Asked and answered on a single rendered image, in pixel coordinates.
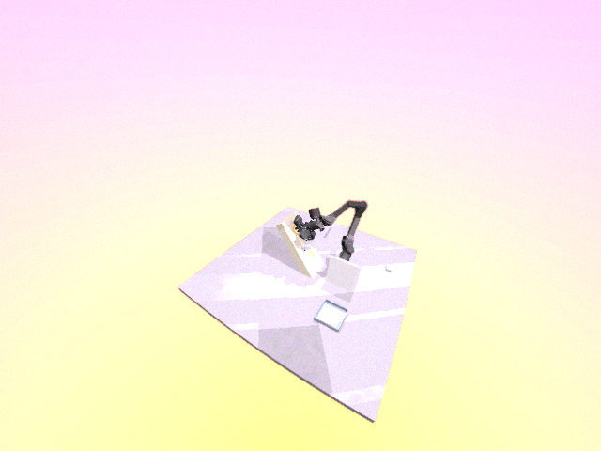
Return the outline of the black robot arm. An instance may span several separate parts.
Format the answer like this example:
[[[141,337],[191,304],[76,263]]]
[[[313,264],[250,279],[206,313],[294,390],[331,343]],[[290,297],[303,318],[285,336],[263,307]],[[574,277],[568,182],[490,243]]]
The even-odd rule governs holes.
[[[338,258],[340,258],[344,261],[348,261],[348,262],[351,258],[351,255],[355,252],[355,250],[353,248],[354,234],[356,232],[356,229],[357,229],[359,221],[362,217],[362,214],[366,211],[366,209],[368,207],[367,201],[365,201],[365,200],[361,200],[361,201],[347,200],[343,206],[341,206],[338,210],[336,210],[334,213],[332,213],[328,216],[321,215],[319,207],[308,210],[309,214],[310,214],[310,218],[312,218],[314,220],[311,222],[311,228],[313,230],[319,229],[320,232],[322,232],[322,231],[324,231],[324,228],[325,228],[324,226],[331,226],[342,213],[344,213],[346,210],[348,210],[349,207],[354,208],[354,215],[353,215],[352,221],[350,223],[350,228],[349,228],[348,233],[345,236],[343,236],[343,238],[341,240],[342,252],[340,253],[340,256],[338,257]],[[310,239],[312,239],[312,237],[310,236],[310,233],[312,231],[308,230],[308,227],[303,226],[301,229],[302,229],[302,231],[300,232],[299,236],[302,239],[308,240],[308,241]]]

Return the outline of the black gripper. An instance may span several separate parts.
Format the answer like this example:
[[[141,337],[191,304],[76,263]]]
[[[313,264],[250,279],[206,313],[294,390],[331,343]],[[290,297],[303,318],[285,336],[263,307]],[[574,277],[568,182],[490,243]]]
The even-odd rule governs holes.
[[[312,220],[310,220],[310,222],[308,222],[308,223],[307,223],[307,222],[305,222],[305,223],[304,223],[304,222],[302,221],[302,218],[301,218],[299,215],[296,215],[296,217],[295,217],[295,219],[294,219],[294,222],[293,222],[293,223],[296,225],[296,227],[295,227],[295,230],[296,230],[296,229],[298,229],[298,231],[297,231],[297,232],[300,232],[300,233],[301,233],[301,231],[302,231],[302,229],[301,229],[301,228],[302,228],[303,226],[304,226],[304,227],[308,227],[308,230],[311,230],[311,231],[312,231],[312,232],[310,233],[310,236],[312,237],[312,239],[311,239],[311,240],[313,240],[313,239],[315,238],[315,235],[316,235],[316,233],[315,233],[315,231],[314,231],[314,230],[311,228],[311,222],[312,222]]]

